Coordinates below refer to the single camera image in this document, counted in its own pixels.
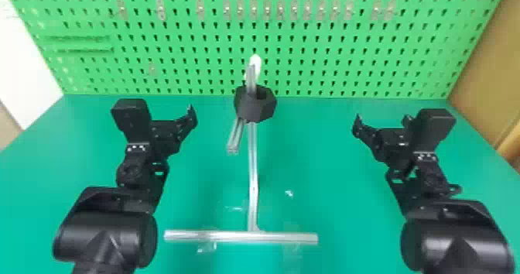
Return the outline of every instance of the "metal rod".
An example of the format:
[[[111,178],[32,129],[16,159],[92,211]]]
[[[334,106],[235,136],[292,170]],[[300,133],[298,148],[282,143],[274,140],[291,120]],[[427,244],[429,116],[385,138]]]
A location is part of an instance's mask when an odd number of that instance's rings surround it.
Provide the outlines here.
[[[256,158],[256,123],[248,123],[249,209],[248,231],[258,231],[258,166]]]
[[[250,64],[245,71],[245,87],[249,95],[256,97],[255,65]],[[249,209],[248,231],[258,231],[258,166],[256,158],[256,123],[248,123],[249,157]]]
[[[240,147],[240,141],[242,140],[242,134],[244,132],[245,120],[242,118],[235,118],[233,126],[231,127],[231,133],[229,134],[229,140],[227,141],[227,153],[238,154],[238,148]]]
[[[251,96],[256,96],[255,65],[250,64],[245,71],[245,90]]]
[[[234,243],[296,243],[317,245],[318,236],[305,232],[276,232],[276,231],[186,231],[166,230],[165,241],[219,241]]]

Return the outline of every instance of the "white wall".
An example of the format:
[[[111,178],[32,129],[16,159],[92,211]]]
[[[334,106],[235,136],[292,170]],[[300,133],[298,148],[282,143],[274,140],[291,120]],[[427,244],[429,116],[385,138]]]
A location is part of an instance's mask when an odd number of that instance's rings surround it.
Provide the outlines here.
[[[0,0],[0,102],[26,129],[62,96],[11,2]]]

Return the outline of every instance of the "green table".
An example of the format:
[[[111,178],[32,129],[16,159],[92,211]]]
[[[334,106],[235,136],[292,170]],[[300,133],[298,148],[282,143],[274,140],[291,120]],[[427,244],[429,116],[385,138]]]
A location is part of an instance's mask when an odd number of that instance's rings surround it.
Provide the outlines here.
[[[69,273],[51,245],[61,221],[87,186],[114,186],[125,138],[110,108],[117,97],[66,96],[0,153],[4,235],[2,272]],[[153,118],[170,119],[193,104],[198,127],[169,158],[171,172],[155,214],[167,228],[246,229],[247,142],[224,149],[234,119],[228,97],[146,98]],[[280,98],[258,127],[260,203],[266,231],[315,231],[320,245],[170,244],[159,240],[152,264],[138,273],[407,273],[399,235],[404,218],[384,164],[351,134],[356,113],[374,126],[399,126],[420,108],[445,101]],[[520,178],[457,113],[437,149],[461,197],[483,201],[513,251],[520,253]]]

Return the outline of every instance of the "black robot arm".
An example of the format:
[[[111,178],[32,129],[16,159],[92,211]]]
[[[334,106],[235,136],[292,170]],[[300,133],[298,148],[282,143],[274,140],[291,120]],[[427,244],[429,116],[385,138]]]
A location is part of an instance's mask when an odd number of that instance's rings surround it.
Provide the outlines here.
[[[88,187],[60,226],[53,255],[74,262],[74,274],[131,274],[146,267],[157,245],[154,213],[168,176],[167,159],[197,126],[194,109],[174,121],[153,121],[142,99],[121,99],[111,113],[128,144],[118,187]]]
[[[451,198],[462,188],[447,181],[435,149],[454,124],[446,109],[423,109],[415,118],[406,115],[403,128],[372,128],[358,115],[352,132],[388,166],[386,180],[407,220],[401,252],[411,270],[513,273],[511,250],[487,208]]]

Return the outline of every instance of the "green pegboard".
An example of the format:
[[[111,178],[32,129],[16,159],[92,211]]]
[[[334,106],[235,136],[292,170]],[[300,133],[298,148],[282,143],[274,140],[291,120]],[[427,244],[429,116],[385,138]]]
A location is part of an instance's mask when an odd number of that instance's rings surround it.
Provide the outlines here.
[[[447,97],[500,0],[240,1],[12,0],[65,93],[232,94],[257,53],[277,95],[366,98]]]

